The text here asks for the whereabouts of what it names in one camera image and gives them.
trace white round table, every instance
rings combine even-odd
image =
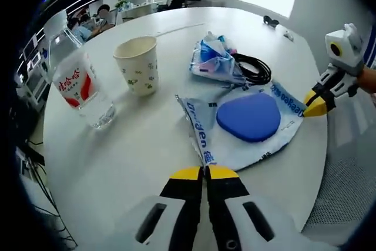
[[[158,195],[172,173],[200,165],[175,94],[193,97],[217,87],[215,81],[196,80],[189,72],[194,44],[207,31],[224,34],[238,52],[267,63],[273,78],[300,101],[319,76],[304,38],[292,32],[291,42],[282,35],[282,26],[273,30],[262,17],[238,9],[160,12],[87,42],[98,78],[116,106],[115,120],[104,130],[90,128],[52,86],[43,134],[49,187],[79,245],[104,239],[132,206]],[[160,88],[140,99],[128,91],[112,54],[118,44],[143,35],[157,36]],[[307,118],[286,148],[239,175],[250,193],[270,197],[301,230],[320,187],[326,146],[326,117]],[[195,244],[200,250],[215,249],[205,197],[202,211],[197,238],[203,241]]]

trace blue and white plastic bag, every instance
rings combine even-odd
[[[208,32],[196,42],[189,69],[194,75],[244,85],[246,79],[231,56],[235,52],[236,49],[223,35]]]
[[[272,137],[262,142],[245,142],[218,125],[216,113],[220,105],[260,92],[276,100],[281,114],[280,126]],[[204,166],[216,164],[233,170],[240,170],[268,158],[288,144],[298,131],[306,109],[303,103],[292,97],[276,81],[266,85],[221,88],[201,98],[176,97],[192,125],[191,140]]]

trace small white object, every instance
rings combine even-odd
[[[291,34],[291,32],[289,32],[289,31],[285,31],[284,34],[283,34],[283,36],[284,36],[285,38],[288,38],[290,41],[294,42],[294,37],[293,37],[293,35]]]
[[[122,43],[115,49],[113,57],[129,89],[136,95],[149,95],[158,87],[156,46],[154,36],[143,36]]]

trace blue mat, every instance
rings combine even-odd
[[[281,114],[273,97],[265,93],[222,104],[217,111],[221,128],[247,142],[260,142],[277,131]]]

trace black cable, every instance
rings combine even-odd
[[[57,232],[63,232],[64,230],[66,230],[66,227],[64,227],[63,229],[57,230]]]
[[[45,209],[43,209],[43,208],[41,208],[41,207],[38,207],[38,206],[35,206],[35,205],[33,205],[33,206],[36,207],[36,208],[39,209],[39,210],[42,210],[42,211],[44,211],[44,212],[50,214],[51,216],[59,217],[58,215],[55,215],[54,213],[51,213],[50,211],[47,211],[47,210],[45,210]]]
[[[30,165],[31,165],[31,169],[32,169],[34,175],[35,175],[36,178],[37,178],[37,183],[38,183],[39,187],[42,189],[42,191],[43,191],[43,193],[45,194],[45,196],[47,197],[48,201],[51,203],[51,205],[52,205],[52,206],[55,208],[55,210],[57,211],[57,213],[58,213],[57,217],[60,218],[62,224],[63,224],[64,227],[66,228],[66,225],[65,225],[63,219],[61,218],[60,212],[59,212],[59,210],[58,210],[58,207],[57,207],[56,204],[55,204],[55,201],[53,200],[52,195],[50,195],[50,194],[47,192],[47,188],[46,188],[45,185],[43,184],[42,179],[41,179],[41,176],[39,175],[38,171],[35,169],[34,164],[33,164],[32,162],[30,162]],[[73,236],[71,235],[71,233],[69,232],[68,229],[66,229],[66,232],[68,232],[69,237],[72,238],[72,241],[75,243],[75,245],[76,245],[76,247],[77,247],[78,244],[77,244],[77,242],[74,240]]]
[[[42,144],[43,144],[43,142],[34,143],[34,142],[32,142],[31,140],[29,140],[29,142],[30,142],[31,144],[35,145],[35,146],[38,146],[38,145],[42,145]]]
[[[234,57],[235,61],[237,62],[237,65],[239,66],[241,72],[243,73],[244,77],[247,79],[248,82],[254,85],[265,85],[268,82],[270,82],[271,70],[269,66],[266,65],[263,61],[255,57],[245,56],[239,53],[232,54],[232,57]],[[258,73],[246,69],[243,66],[243,63],[247,63],[254,66],[258,70]]]
[[[39,167],[41,167],[41,169],[43,170],[43,173],[45,173],[45,175],[47,175],[45,168],[43,168],[43,166],[41,164],[39,164],[39,163],[37,163],[37,164],[38,164]]]
[[[60,239],[62,240],[70,240],[70,241],[75,241],[71,236],[67,236],[67,237],[60,237]]]

